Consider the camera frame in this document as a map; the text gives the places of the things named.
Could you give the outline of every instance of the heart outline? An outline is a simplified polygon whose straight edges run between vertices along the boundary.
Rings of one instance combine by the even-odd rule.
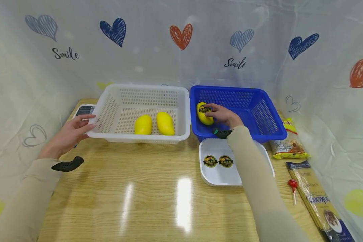
[[[289,44],[288,52],[293,60],[295,60],[301,53],[311,47],[318,39],[319,34],[314,33],[308,36],[304,41],[301,36],[294,37]]]
[[[363,88],[363,59],[355,63],[351,69],[350,87]]]
[[[36,19],[30,15],[27,15],[24,20],[32,31],[40,35],[50,37],[55,42],[57,42],[56,33],[58,31],[58,25],[52,17],[49,15],[40,15],[39,18]]]
[[[126,23],[122,18],[116,18],[113,22],[113,26],[110,26],[108,22],[101,20],[99,27],[104,35],[122,48],[122,43],[124,42],[126,35]]]
[[[299,111],[301,109],[301,104],[299,102],[295,102],[294,101],[294,98],[292,96],[290,96],[290,95],[289,96],[286,96],[286,99],[285,100],[286,100],[286,106],[293,105],[293,104],[297,104],[297,107],[295,109],[288,110],[288,112],[295,113],[295,112],[297,112],[297,111]]]
[[[169,28],[169,33],[171,34],[172,40],[181,50],[184,50],[190,43],[192,37],[192,24],[187,24],[184,26],[183,32],[178,26],[172,25]]]
[[[34,147],[34,146],[38,146],[38,145],[40,145],[40,144],[44,143],[44,141],[42,141],[41,143],[38,143],[38,144],[36,144],[36,145],[30,145],[29,143],[27,143],[27,140],[29,140],[29,139],[31,139],[31,138],[36,138],[36,136],[34,135],[34,130],[35,130],[35,129],[38,129],[39,131],[41,131],[41,132],[42,132],[43,137],[44,137],[44,141],[46,141],[46,140],[47,140],[47,133],[45,132],[44,128],[43,128],[42,126],[40,126],[40,125],[34,124],[34,125],[31,125],[30,130],[29,130],[29,131],[30,131],[30,133],[31,133],[31,137],[27,137],[27,138],[25,138],[25,139],[23,140],[23,142],[22,142],[22,145],[23,145],[24,147],[27,147],[27,148],[29,148],[29,147]]]
[[[105,88],[107,88],[108,85],[114,84],[114,82],[109,82],[107,84],[103,82],[97,82],[97,86],[103,91]]]
[[[245,30],[243,33],[240,30],[235,31],[230,38],[230,45],[241,53],[246,44],[252,40],[253,36],[254,30],[252,29]]]

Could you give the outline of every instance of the hand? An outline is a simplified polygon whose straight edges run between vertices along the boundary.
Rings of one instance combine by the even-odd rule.
[[[234,112],[226,109],[225,107],[218,104],[206,104],[205,108],[211,108],[212,112],[207,112],[207,117],[214,117],[219,122],[225,123],[230,128],[243,125],[241,118]]]
[[[89,138],[85,133],[95,128],[95,124],[88,124],[88,119],[94,117],[94,114],[78,115],[65,123],[61,130],[42,148],[38,159],[59,159],[61,155],[69,152],[81,140]]]

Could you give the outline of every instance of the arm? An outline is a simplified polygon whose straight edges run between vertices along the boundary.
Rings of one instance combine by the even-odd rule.
[[[35,160],[0,216],[0,242],[36,241],[52,193],[63,175],[55,159]]]
[[[242,120],[232,111],[215,104],[207,104],[215,117],[233,128],[227,137],[235,166],[242,181],[250,207],[253,211],[256,229],[261,242],[306,242],[306,234],[292,218],[281,199],[276,182],[268,164],[263,160],[250,132]]]
[[[60,178],[61,171],[51,167],[59,163],[61,155],[71,150],[85,132],[95,125],[89,120],[95,115],[79,115],[67,122],[39,154],[20,183],[14,197],[0,216],[0,242],[34,242],[37,240],[50,199]]]

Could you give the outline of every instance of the table surface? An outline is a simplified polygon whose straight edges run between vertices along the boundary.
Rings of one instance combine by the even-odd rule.
[[[96,103],[80,100],[69,120],[80,104]],[[293,204],[285,160],[265,148],[291,215],[309,241],[324,241],[299,195]],[[177,145],[88,138],[62,160],[75,156],[85,162],[59,182],[39,242],[258,241],[243,188],[208,186],[200,177],[199,141],[192,132]]]

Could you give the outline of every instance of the beige sleeve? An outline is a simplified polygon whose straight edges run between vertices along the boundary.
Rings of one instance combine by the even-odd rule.
[[[52,193],[63,175],[51,167],[59,160],[35,160],[0,216],[0,242],[37,240]]]
[[[306,234],[281,199],[268,164],[245,126],[235,127],[227,137],[235,166],[253,211],[261,242],[305,242]]]

